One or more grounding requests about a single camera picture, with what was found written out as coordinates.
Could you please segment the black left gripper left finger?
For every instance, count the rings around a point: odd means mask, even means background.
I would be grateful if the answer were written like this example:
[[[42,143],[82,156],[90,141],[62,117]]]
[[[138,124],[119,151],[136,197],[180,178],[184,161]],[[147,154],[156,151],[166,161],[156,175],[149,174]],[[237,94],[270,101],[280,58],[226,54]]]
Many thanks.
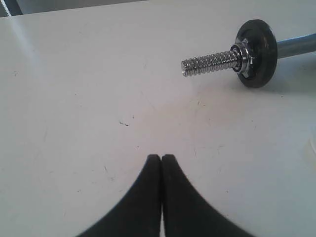
[[[79,236],[159,237],[161,192],[161,159],[151,154],[122,199]]]

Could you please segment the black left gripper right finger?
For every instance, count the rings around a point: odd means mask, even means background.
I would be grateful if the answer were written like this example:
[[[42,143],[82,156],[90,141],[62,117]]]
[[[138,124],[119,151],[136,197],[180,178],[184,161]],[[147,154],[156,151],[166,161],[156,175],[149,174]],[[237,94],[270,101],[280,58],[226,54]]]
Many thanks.
[[[171,154],[161,159],[166,237],[251,237],[213,208],[194,188]]]

